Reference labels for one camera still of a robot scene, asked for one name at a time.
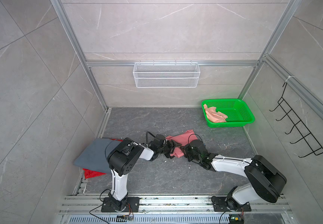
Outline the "pink-red t-shirt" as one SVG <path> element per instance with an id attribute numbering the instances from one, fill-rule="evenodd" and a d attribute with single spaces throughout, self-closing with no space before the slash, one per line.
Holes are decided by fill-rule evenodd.
<path id="1" fill-rule="evenodd" d="M 180 143 L 182 146 L 185 146 L 191 143 L 193 140 L 197 140 L 197 136 L 195 135 L 192 129 L 187 130 L 185 133 L 177 135 L 177 136 L 167 136 L 167 140 L 174 140 L 177 143 Z M 174 149 L 174 152 L 170 154 L 171 157 L 175 156 L 177 158 L 181 158 L 184 156 L 184 153 L 179 147 Z"/>

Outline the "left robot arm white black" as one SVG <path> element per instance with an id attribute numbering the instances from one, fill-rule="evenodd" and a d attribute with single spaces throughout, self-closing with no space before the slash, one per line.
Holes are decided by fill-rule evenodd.
<path id="1" fill-rule="evenodd" d="M 171 154 L 174 153 L 177 147 L 182 146 L 182 144 L 174 140 L 167 140 L 161 134 L 153 135 L 147 132 L 146 135 L 151 135 L 154 139 L 149 141 L 146 137 L 146 143 L 137 143 L 130 138 L 125 138 L 107 157 L 113 177 L 110 200 L 115 206 L 119 206 L 120 210 L 127 204 L 128 174 L 137 160 L 153 161 L 160 154 L 164 154 L 167 158 L 173 158 Z"/>

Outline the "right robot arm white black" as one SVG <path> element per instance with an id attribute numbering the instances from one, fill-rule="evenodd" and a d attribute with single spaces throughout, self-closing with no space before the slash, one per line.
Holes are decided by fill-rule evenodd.
<path id="1" fill-rule="evenodd" d="M 224 203 L 231 211 L 259 199 L 275 203 L 287 183 L 286 177 L 261 155 L 246 159 L 217 155 L 208 152 L 201 140 L 193 140 L 181 150 L 188 161 L 206 170 L 232 173 L 248 179 L 248 184 L 234 187 L 225 198 Z"/>

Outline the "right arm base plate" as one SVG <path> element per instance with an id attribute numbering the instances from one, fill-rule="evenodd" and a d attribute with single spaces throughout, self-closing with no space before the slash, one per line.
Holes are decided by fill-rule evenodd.
<path id="1" fill-rule="evenodd" d="M 228 199 L 227 197 L 212 196 L 211 202 L 215 212 L 250 212 L 252 210 L 249 203 L 240 205 L 232 198 Z"/>

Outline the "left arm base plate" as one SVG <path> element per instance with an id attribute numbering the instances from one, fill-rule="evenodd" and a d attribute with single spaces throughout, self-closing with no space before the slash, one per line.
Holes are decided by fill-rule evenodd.
<path id="1" fill-rule="evenodd" d="M 140 206 L 139 197 L 126 196 L 121 201 L 115 198 L 104 198 L 102 203 L 101 212 L 138 212 Z"/>

